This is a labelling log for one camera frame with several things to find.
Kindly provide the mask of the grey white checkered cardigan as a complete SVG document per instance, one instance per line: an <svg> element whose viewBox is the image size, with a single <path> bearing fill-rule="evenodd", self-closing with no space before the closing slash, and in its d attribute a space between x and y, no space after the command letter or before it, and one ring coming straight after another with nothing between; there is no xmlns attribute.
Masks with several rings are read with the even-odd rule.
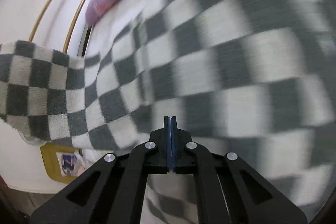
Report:
<svg viewBox="0 0 336 224"><path fill-rule="evenodd" d="M1 75L36 79L1 118L42 140L130 151L174 114L212 150L236 152L309 221L335 188L335 0L147 0L95 27L76 58L21 44Z"/></svg>

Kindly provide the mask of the wooden rail rack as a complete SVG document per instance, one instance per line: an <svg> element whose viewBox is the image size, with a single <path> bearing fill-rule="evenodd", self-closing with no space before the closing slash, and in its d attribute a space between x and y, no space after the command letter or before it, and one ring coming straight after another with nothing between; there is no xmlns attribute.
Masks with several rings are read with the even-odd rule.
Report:
<svg viewBox="0 0 336 224"><path fill-rule="evenodd" d="M91 31L85 22L88 2L46 0L27 40L70 55L81 55Z"/></svg>

